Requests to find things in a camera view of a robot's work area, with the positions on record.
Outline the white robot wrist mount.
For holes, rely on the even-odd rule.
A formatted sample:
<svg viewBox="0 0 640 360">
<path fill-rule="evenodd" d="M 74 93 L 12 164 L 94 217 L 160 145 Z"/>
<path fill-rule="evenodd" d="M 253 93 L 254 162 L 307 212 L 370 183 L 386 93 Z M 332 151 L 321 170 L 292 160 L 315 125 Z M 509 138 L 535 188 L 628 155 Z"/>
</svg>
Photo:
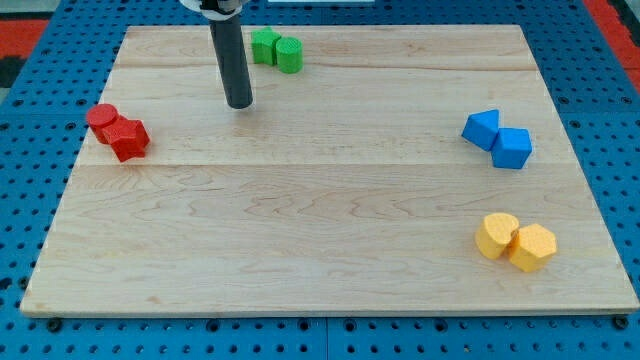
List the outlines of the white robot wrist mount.
<svg viewBox="0 0 640 360">
<path fill-rule="evenodd" d="M 225 21 L 242 11 L 245 0 L 179 0 L 188 10 L 200 13 L 208 20 Z"/>
</svg>

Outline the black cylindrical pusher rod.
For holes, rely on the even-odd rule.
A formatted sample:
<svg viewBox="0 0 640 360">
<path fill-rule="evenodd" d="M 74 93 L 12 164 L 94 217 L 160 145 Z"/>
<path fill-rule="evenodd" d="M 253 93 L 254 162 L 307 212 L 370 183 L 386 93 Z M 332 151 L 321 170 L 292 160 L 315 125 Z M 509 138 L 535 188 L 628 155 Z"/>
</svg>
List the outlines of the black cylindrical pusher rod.
<svg viewBox="0 0 640 360">
<path fill-rule="evenodd" d="M 210 20 L 209 27 L 226 102 L 233 109 L 247 108 L 253 93 L 239 17 Z"/>
</svg>

